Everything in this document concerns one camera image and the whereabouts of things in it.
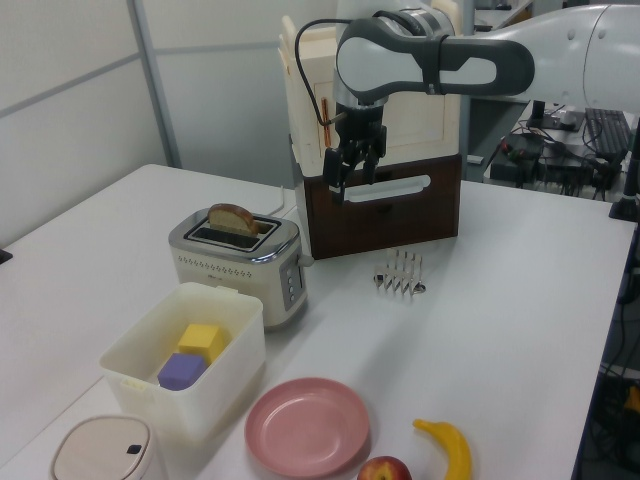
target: toaster vent holes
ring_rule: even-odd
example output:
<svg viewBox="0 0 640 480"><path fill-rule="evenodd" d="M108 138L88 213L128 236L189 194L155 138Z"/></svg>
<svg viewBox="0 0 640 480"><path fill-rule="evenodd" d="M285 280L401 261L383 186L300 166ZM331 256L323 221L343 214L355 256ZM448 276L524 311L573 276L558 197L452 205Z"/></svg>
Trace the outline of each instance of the toaster vent holes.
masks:
<svg viewBox="0 0 640 480"><path fill-rule="evenodd" d="M178 261L187 265L192 265L196 268L202 268L204 270L215 271L222 274L234 275L236 277L251 278L251 272L244 270L238 270L235 268L221 267L220 265L214 265L213 263L206 263L201 260L194 260L185 255L178 255Z"/></svg>

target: pink plate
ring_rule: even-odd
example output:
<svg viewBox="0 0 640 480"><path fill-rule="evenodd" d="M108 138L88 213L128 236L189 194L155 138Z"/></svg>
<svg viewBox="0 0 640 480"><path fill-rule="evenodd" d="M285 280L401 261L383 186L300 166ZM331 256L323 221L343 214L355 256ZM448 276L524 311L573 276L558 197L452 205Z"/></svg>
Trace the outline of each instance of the pink plate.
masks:
<svg viewBox="0 0 640 480"><path fill-rule="evenodd" d="M269 470L297 478L334 473L364 446L369 416L358 395L324 378L300 378L265 393L245 424L249 451Z"/></svg>

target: yellow sponge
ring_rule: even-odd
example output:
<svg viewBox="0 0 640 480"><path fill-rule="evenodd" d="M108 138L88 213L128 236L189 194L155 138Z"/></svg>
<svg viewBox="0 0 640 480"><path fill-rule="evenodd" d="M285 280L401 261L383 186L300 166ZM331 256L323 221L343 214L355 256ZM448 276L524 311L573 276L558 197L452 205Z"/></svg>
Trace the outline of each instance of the yellow sponge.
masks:
<svg viewBox="0 0 640 480"><path fill-rule="evenodd" d="M224 330L217 325L189 324L178 342L178 352L200 355L211 365L227 346Z"/></svg>

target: cream toaster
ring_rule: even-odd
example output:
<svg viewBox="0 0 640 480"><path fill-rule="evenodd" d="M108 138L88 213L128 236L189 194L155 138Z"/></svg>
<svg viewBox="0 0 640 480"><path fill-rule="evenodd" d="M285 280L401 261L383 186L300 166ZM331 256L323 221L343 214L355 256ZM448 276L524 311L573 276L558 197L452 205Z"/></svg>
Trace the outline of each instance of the cream toaster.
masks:
<svg viewBox="0 0 640 480"><path fill-rule="evenodd" d="M307 288L298 226L254 215L255 236L212 227L208 209L189 216L169 234L180 283L224 286L260 299L265 329L286 324L304 305Z"/></svg>

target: apple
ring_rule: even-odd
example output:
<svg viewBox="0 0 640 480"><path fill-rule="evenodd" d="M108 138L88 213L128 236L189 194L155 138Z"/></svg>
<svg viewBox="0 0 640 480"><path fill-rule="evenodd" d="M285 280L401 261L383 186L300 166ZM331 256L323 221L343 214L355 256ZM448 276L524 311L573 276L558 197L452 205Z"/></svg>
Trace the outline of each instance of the apple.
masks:
<svg viewBox="0 0 640 480"><path fill-rule="evenodd" d="M411 480L411 473L407 466L395 457L374 457L362 465L357 480Z"/></svg>

